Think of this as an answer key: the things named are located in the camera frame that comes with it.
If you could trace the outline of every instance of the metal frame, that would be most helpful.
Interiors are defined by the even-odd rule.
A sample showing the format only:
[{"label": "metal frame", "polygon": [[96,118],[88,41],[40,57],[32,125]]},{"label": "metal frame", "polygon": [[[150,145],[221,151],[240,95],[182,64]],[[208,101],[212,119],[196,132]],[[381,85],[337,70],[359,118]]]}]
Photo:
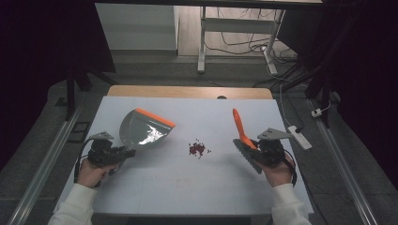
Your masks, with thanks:
[{"label": "metal frame", "polygon": [[85,94],[84,99],[81,100],[74,114],[68,121],[65,121],[62,124],[62,127],[56,134],[52,145],[50,146],[46,156],[41,161],[41,164],[38,167],[38,171],[36,172],[28,188],[23,194],[20,202],[15,208],[14,213],[8,221],[8,225],[24,224],[26,222],[30,212],[32,211],[33,206],[36,203],[36,200],[38,199],[38,195],[43,189],[47,178],[49,177],[50,172],[53,169],[54,164],[58,159],[58,156],[61,153],[65,142],[67,141],[68,135],[70,134],[70,131],[72,130],[74,123],[79,117],[84,105]]},{"label": "metal frame", "polygon": [[[315,109],[313,103],[308,99],[308,106],[311,110]],[[354,203],[357,206],[358,212],[360,213],[360,217],[362,218],[363,224],[366,225],[376,225],[377,220],[375,215],[366,200],[365,195],[360,188],[357,180],[355,179],[354,174],[351,172],[348,163],[345,161],[342,151],[340,150],[339,144],[334,139],[334,136],[329,128],[326,128],[325,124],[322,123],[320,119],[316,120],[318,124],[319,130],[321,131],[322,136],[324,137],[324,141],[328,146],[331,156],[336,163],[336,167],[342,176],[345,186],[348,191],[351,193]]]},{"label": "metal frame", "polygon": [[209,32],[229,32],[229,33],[252,33],[252,34],[269,34],[268,46],[264,49],[264,56],[268,70],[271,75],[278,74],[275,65],[271,62],[272,57],[270,52],[279,27],[282,21],[284,10],[279,12],[276,21],[258,21],[258,20],[240,20],[240,19],[225,19],[225,18],[207,18],[206,7],[201,7],[201,36],[198,55],[198,73],[205,73],[205,36],[206,31]]}]

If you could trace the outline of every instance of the black curtain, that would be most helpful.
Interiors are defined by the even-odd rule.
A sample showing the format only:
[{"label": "black curtain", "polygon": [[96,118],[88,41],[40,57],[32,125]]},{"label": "black curtain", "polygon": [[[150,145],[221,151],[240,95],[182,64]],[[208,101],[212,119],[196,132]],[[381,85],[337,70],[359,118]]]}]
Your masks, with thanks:
[{"label": "black curtain", "polygon": [[333,77],[333,89],[341,96],[339,113],[396,188],[397,11],[393,1],[367,3],[338,53]]},{"label": "black curtain", "polygon": [[1,1],[1,168],[71,69],[115,72],[95,5],[90,1]]}]

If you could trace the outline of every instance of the human hand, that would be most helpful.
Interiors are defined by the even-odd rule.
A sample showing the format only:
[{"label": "human hand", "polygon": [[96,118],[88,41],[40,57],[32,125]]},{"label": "human hand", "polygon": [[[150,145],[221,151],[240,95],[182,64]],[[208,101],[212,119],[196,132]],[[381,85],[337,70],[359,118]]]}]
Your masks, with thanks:
[{"label": "human hand", "polygon": [[[294,166],[293,159],[285,153],[286,160]],[[265,166],[257,161],[255,161],[261,169],[263,169],[264,173],[266,174],[266,178],[269,184],[274,188],[279,185],[289,184],[292,180],[292,173],[290,169],[287,167],[286,164],[283,162],[279,163],[275,167],[268,167]]]},{"label": "human hand", "polygon": [[103,168],[97,167],[85,158],[80,167],[77,183],[88,188],[93,188],[99,180],[105,177],[108,171],[117,167],[118,165],[110,165]]}]

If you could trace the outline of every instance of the aluminum rail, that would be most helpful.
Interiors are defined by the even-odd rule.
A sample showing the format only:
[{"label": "aluminum rail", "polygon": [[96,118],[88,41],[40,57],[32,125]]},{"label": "aluminum rail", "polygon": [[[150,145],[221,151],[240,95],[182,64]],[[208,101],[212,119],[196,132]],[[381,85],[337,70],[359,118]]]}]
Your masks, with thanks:
[{"label": "aluminum rail", "polygon": [[50,172],[53,169],[59,154],[61,153],[61,150],[68,138],[68,135],[73,129],[73,126],[82,111],[85,99],[86,94],[84,94],[83,99],[80,101],[76,111],[71,116],[71,118],[62,124],[46,156],[41,161],[41,164],[38,167],[35,176],[33,177],[20,202],[15,208],[14,213],[8,221],[8,225],[24,224],[26,222],[30,212],[32,211],[33,206],[36,203],[36,200],[38,199],[38,195],[43,189],[47,178],[50,175]]},{"label": "aluminum rail", "polygon": [[[315,109],[313,103],[307,99],[307,103],[311,110]],[[333,137],[330,129],[327,129],[323,122],[320,119],[316,119],[316,123],[319,127],[319,130],[324,137],[325,142],[327,143],[328,149],[330,150],[331,156],[336,163],[338,170],[340,171],[340,175],[342,176],[345,186],[348,191],[351,193],[354,203],[357,206],[358,212],[360,213],[360,217],[362,218],[363,224],[366,225],[377,225],[377,221],[375,219],[375,215],[367,202],[365,195],[360,188],[357,180],[354,177],[354,174],[351,172],[351,169],[348,166],[348,163],[345,161],[342,151],[340,150],[339,145]]]}]

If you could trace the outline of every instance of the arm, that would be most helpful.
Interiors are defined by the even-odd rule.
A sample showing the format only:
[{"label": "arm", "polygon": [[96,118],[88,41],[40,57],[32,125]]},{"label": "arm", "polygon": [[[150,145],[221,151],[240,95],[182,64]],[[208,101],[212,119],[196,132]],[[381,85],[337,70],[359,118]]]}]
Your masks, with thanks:
[{"label": "arm", "polygon": [[65,202],[60,204],[59,210],[50,218],[49,225],[90,225],[94,213],[92,205],[97,194],[93,187],[114,168],[115,165],[98,168],[87,159],[83,160],[77,184],[73,185]]},{"label": "arm", "polygon": [[[290,156],[286,159],[293,164]],[[304,202],[300,201],[291,184],[292,174],[289,168],[280,163],[270,168],[256,162],[263,169],[268,182],[272,186],[274,207],[272,207],[272,218],[275,225],[307,225],[308,210]]]}]

